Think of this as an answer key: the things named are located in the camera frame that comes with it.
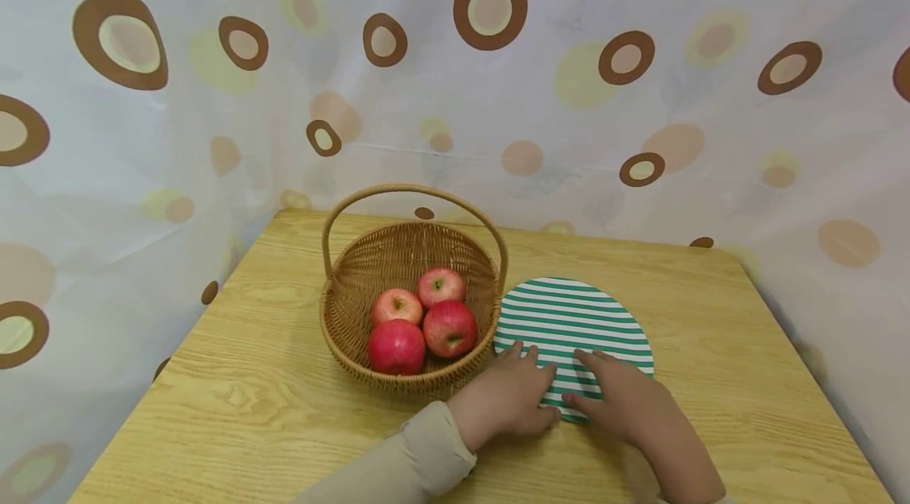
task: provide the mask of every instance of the round paper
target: round paper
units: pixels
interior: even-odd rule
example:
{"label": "round paper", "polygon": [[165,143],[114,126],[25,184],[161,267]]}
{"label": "round paper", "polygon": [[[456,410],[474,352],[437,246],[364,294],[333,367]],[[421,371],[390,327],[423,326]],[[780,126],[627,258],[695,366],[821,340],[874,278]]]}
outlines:
{"label": "round paper", "polygon": [[557,407],[569,421],[588,419],[564,406],[563,392],[600,399],[597,380],[574,358],[575,348],[604,351],[654,375],[651,344],[635,318],[612,296],[573,279],[531,279],[502,297],[493,348],[498,354],[515,340],[526,351],[537,344],[540,366],[556,362],[556,379],[540,403]]}

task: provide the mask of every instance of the wood grain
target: wood grain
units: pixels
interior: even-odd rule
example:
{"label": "wood grain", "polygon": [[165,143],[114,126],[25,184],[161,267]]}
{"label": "wood grain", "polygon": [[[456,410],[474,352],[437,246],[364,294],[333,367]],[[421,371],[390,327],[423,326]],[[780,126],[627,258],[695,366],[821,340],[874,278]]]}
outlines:
{"label": "wood grain", "polygon": [[[288,502],[423,406],[377,395],[318,326],[325,214],[279,212],[72,502]],[[342,216],[331,247],[395,220]],[[463,227],[494,252],[483,228]],[[577,278],[616,296],[651,339],[741,503],[891,502],[736,260],[720,250],[504,230],[506,288]],[[562,422],[499,439],[444,502],[627,502],[643,460]]]}

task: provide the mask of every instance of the white curtain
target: white curtain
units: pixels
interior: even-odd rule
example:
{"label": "white curtain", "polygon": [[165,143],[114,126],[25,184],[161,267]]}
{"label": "white curtain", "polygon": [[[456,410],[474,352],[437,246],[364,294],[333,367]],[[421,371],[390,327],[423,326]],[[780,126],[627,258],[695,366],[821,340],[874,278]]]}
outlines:
{"label": "white curtain", "polygon": [[736,254],[910,502],[909,47],[910,0],[0,0],[0,502],[66,499],[277,209],[390,181]]}

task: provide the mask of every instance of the apple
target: apple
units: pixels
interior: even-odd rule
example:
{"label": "apple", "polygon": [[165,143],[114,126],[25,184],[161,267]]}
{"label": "apple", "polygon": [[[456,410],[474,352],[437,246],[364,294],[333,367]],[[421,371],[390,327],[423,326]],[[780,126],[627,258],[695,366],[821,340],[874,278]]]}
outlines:
{"label": "apple", "polygon": [[439,358],[456,358],[477,344],[477,321],[461,301],[437,303],[423,319],[427,348]]}
{"label": "apple", "polygon": [[373,370],[393,376],[418,374],[426,350],[423,332],[403,318],[393,318],[377,326],[367,342]]}
{"label": "apple", "polygon": [[413,325],[420,324],[423,318],[423,306],[420,299],[411,291],[403,288],[390,288],[373,301],[370,320],[373,326],[379,326],[388,320],[402,318]]}
{"label": "apple", "polygon": [[463,301],[467,289],[457,271],[449,267],[434,267],[420,276],[417,295],[426,308],[431,308],[444,300]]}

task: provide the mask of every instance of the child's hand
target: child's hand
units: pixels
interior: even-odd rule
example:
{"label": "child's hand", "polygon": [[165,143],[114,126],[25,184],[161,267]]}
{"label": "child's hand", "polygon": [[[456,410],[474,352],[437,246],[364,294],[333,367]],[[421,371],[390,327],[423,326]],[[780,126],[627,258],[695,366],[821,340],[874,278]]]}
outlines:
{"label": "child's hand", "polygon": [[504,351],[483,373],[449,400],[461,439],[477,452],[501,433],[539,434],[561,418],[557,408],[540,408],[556,366],[537,367],[537,347],[521,355],[521,341]]}
{"label": "child's hand", "polygon": [[667,502],[702,504],[724,497],[724,482],[705,443],[666,386],[603,352],[575,350],[575,358],[597,377],[604,400],[574,393],[562,400],[598,430],[636,446],[651,463]]}

